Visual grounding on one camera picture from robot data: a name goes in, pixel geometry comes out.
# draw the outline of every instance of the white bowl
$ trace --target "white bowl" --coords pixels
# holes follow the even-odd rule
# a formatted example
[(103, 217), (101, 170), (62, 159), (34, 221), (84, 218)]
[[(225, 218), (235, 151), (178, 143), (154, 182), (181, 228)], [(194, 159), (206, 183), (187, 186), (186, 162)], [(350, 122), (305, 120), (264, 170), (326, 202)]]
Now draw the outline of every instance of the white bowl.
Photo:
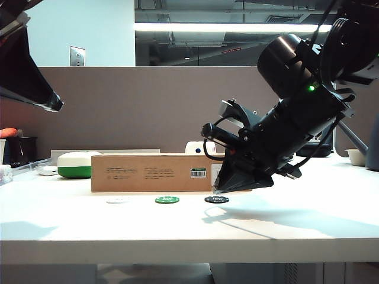
[(366, 163), (366, 157), (363, 156), (361, 152), (359, 152), (358, 149), (347, 149), (346, 150), (349, 154), (350, 163), (353, 166), (365, 166)]

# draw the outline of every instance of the green poker chip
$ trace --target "green poker chip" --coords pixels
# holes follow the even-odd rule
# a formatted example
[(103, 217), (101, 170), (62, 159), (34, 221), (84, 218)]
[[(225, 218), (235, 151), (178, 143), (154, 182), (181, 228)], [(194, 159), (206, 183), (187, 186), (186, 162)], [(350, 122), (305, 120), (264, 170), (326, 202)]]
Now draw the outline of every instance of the green poker chip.
[(171, 204), (179, 202), (179, 198), (175, 196), (161, 196), (155, 199), (156, 203)]

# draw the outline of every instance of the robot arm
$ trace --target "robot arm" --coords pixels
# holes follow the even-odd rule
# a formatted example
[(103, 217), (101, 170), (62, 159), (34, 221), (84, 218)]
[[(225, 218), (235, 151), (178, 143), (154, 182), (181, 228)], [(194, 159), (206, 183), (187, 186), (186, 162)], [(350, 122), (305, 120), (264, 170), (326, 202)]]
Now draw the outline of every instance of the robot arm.
[(233, 100), (223, 101), (219, 121), (238, 125), (238, 136), (218, 123), (203, 126), (205, 139), (226, 148), (215, 192), (272, 186), (274, 173), (299, 178), (298, 168), (312, 155), (293, 166), (293, 153), (354, 114), (348, 104), (353, 90), (335, 89), (333, 83), (369, 85), (378, 78), (378, 41), (379, 7), (371, 0), (344, 1), (323, 46), (292, 34), (272, 41), (259, 57), (258, 70), (279, 103), (260, 118)]
[(0, 95), (59, 111), (63, 106), (29, 54), (24, 10), (41, 0), (0, 0)]

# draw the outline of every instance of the black poker chip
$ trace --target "black poker chip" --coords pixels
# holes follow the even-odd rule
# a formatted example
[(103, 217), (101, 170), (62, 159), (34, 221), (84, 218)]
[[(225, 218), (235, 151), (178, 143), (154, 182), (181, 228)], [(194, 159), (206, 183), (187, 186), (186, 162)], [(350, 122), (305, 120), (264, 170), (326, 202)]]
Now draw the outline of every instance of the black poker chip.
[(208, 196), (204, 200), (209, 203), (226, 203), (229, 202), (229, 198), (225, 196)]

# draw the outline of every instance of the white lid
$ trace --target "white lid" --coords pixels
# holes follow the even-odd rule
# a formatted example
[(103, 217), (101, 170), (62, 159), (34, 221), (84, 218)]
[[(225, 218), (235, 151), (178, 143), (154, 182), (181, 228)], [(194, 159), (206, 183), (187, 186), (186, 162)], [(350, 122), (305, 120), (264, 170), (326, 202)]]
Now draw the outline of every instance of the white lid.
[(86, 167), (91, 166), (91, 157), (101, 155), (99, 152), (69, 152), (58, 157), (58, 167)]

